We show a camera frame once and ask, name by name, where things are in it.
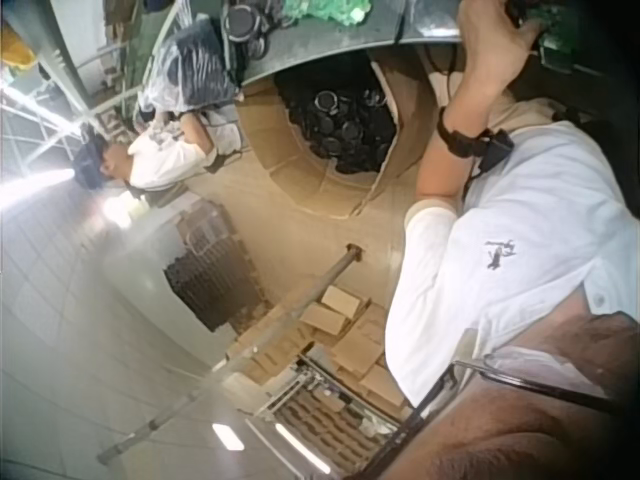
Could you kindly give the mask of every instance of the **hand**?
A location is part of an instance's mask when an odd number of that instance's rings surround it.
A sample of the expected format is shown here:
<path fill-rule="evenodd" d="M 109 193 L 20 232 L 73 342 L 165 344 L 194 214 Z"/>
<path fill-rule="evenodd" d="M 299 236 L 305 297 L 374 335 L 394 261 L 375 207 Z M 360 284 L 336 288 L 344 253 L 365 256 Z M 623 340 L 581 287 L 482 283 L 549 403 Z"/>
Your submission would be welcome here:
<path fill-rule="evenodd" d="M 507 0 L 463 0 L 458 25 L 467 51 L 465 81 L 498 96 L 520 74 L 542 23 L 516 28 L 505 12 Z"/>

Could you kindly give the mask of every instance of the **open cardboard box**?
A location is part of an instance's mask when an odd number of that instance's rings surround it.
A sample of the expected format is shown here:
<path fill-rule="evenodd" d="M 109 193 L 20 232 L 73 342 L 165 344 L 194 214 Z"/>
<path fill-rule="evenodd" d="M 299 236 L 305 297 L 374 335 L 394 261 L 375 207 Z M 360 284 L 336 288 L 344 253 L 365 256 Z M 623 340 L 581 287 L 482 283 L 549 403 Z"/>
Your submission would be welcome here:
<path fill-rule="evenodd" d="M 435 128 L 436 97 L 415 49 L 394 46 L 368 54 L 397 128 L 379 174 L 342 175 L 335 171 L 335 161 L 316 157 L 300 129 L 289 123 L 273 77 L 245 88 L 245 100 L 236 105 L 244 133 L 262 166 L 309 212 L 338 219 L 359 214 L 420 159 Z"/>

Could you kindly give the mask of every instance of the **green plastic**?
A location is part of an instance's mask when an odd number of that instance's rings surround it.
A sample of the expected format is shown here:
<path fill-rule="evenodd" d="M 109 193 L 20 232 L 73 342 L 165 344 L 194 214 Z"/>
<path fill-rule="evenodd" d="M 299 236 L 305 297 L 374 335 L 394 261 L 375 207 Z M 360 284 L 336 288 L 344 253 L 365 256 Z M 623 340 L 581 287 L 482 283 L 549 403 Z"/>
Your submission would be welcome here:
<path fill-rule="evenodd" d="M 349 26 L 362 23 L 370 10 L 370 0 L 285 0 L 283 14 L 292 19 L 309 15 Z"/>

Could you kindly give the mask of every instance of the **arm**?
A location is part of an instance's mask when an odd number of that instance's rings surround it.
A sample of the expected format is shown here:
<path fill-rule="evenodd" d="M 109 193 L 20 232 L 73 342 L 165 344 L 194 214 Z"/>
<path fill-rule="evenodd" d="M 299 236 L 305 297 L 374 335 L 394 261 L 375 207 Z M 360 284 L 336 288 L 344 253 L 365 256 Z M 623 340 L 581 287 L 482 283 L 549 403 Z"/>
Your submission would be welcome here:
<path fill-rule="evenodd" d="M 444 124 L 468 137 L 477 137 L 489 123 L 494 102 L 520 73 L 540 25 L 513 26 L 505 0 L 464 0 L 458 24 L 467 51 L 467 65 L 460 87 L 444 114 Z M 422 157 L 416 195 L 438 198 L 454 208 L 460 202 L 473 161 L 449 152 L 437 132 Z"/>
<path fill-rule="evenodd" d="M 184 132 L 186 143 L 197 145 L 205 155 L 209 155 L 213 151 L 213 141 L 197 114 L 189 112 L 182 115 L 180 126 Z"/>

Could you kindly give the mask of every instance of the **worker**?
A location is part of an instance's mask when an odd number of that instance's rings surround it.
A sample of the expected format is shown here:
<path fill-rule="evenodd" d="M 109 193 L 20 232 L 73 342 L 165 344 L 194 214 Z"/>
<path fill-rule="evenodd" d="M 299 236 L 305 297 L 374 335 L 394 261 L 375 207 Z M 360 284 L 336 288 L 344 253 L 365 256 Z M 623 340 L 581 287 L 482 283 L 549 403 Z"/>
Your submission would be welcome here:
<path fill-rule="evenodd" d="M 623 411 L 638 386 L 639 222 L 591 138 L 553 123 L 547 103 L 505 93 L 541 32 L 515 27 L 505 3 L 460 4 L 466 66 L 452 98 L 441 95 L 406 217 L 386 360 L 414 406 L 438 396 L 385 479 L 589 478 L 615 417 L 553 387 Z M 513 148 L 481 174 L 473 152 L 488 127 Z M 535 379 L 550 396 L 456 369 L 446 398 L 439 381 L 461 358 Z"/>
<path fill-rule="evenodd" d="M 92 134 L 76 154 L 76 179 L 89 189 L 121 180 L 141 190 L 162 190 L 205 169 L 215 171 L 228 153 L 240 148 L 233 124 L 208 127 L 195 112 L 168 120 L 166 112 L 158 112 L 131 145 L 109 144 Z"/>

